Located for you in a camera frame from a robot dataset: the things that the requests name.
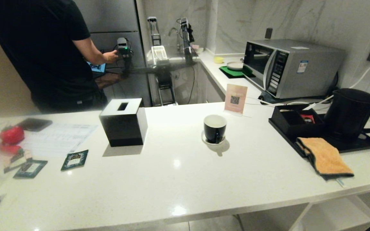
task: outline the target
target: saucer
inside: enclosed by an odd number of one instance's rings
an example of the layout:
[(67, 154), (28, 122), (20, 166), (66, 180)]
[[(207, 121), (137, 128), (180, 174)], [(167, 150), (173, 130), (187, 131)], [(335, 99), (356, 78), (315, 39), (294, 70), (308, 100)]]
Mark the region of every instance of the saucer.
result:
[(209, 143), (209, 142), (207, 141), (207, 137), (205, 136), (204, 131), (202, 131), (201, 139), (202, 139), (202, 141), (203, 141), (205, 144), (207, 144), (207, 145), (213, 145), (213, 146), (216, 146), (216, 145), (220, 145), (220, 144), (222, 144), (222, 143), (225, 141), (225, 136), (222, 138), (221, 142), (219, 142), (219, 143)]

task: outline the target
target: kettle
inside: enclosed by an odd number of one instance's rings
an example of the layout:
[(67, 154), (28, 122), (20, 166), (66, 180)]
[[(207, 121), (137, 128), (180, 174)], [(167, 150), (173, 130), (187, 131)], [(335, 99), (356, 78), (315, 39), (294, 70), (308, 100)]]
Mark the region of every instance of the kettle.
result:
[(333, 92), (333, 102), (324, 117), (328, 134), (341, 140), (353, 141), (363, 133), (370, 117), (370, 94), (361, 90), (343, 88)]

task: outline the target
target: refrigerator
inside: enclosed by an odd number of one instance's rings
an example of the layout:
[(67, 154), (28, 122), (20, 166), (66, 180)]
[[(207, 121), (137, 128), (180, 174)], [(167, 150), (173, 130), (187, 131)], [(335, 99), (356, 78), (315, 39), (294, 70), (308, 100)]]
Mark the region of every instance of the refrigerator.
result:
[[(74, 0), (84, 17), (91, 39), (98, 50), (112, 51), (118, 38), (131, 42), (134, 55), (132, 68), (146, 67), (145, 55), (135, 0)], [(121, 72), (124, 61), (107, 64), (108, 72)], [(128, 79), (104, 89), (108, 100), (142, 98), (145, 107), (152, 106), (147, 74), (131, 74)]]

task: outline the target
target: microwave label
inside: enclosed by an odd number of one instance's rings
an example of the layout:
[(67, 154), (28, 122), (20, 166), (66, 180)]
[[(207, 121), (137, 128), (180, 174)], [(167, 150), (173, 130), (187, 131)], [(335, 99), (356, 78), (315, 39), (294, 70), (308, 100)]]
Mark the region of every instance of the microwave label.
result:
[(302, 60), (299, 63), (299, 67), (298, 67), (297, 73), (304, 73), (305, 72), (305, 69), (306, 69), (306, 66), (308, 66), (308, 60)]
[(297, 49), (297, 50), (309, 49), (309, 48), (307, 48), (307, 47), (291, 47), (291, 48), (293, 48), (293, 49)]

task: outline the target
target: qr code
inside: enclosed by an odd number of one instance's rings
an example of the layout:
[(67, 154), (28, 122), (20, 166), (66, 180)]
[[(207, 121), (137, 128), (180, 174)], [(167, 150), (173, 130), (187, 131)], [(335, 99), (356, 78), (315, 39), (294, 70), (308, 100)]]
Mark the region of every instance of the qr code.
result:
[(239, 104), (239, 97), (231, 96), (231, 104)]

